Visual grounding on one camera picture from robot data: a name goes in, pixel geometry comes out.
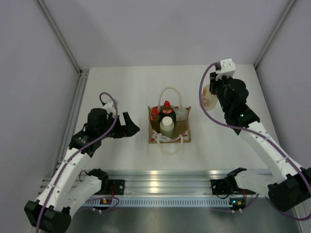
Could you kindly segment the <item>cream pump lotion bottle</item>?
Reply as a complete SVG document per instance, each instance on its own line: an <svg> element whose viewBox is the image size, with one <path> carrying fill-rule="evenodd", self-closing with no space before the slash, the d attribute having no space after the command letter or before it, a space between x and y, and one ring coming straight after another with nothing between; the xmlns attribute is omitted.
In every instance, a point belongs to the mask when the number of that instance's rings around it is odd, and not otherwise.
<svg viewBox="0 0 311 233"><path fill-rule="evenodd" d="M211 111L216 107L218 98L209 91L210 85L207 84L202 91L202 102L206 111Z"/></svg>

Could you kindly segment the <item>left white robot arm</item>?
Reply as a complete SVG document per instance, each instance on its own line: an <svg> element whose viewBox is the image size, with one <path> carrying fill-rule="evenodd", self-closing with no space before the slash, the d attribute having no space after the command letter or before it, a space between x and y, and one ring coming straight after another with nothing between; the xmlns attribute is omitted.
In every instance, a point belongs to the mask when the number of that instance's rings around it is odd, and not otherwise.
<svg viewBox="0 0 311 233"><path fill-rule="evenodd" d="M64 233L78 209L94 194L104 194L110 188L109 175L101 169L93 169L76 188L72 188L77 176L102 145L106 138L131 137L140 128L123 113L125 124L119 116L107 108L91 109L87 122L70 141L66 155L44 191L35 201L24 207L30 224L36 231Z"/></svg>

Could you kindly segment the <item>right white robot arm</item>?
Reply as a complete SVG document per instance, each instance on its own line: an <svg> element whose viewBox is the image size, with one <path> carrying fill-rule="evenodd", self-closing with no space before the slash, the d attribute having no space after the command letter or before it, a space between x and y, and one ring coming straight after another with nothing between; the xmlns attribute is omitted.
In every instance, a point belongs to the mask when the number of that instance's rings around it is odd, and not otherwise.
<svg viewBox="0 0 311 233"><path fill-rule="evenodd" d="M248 90L244 81L210 74L210 92L217 96L227 126L243 139L266 164L272 174L268 179L246 168L228 173L226 187L232 193L241 189L267 197L280 211L286 212L311 197L306 183L311 170L303 168L276 144L260 118L247 106Z"/></svg>

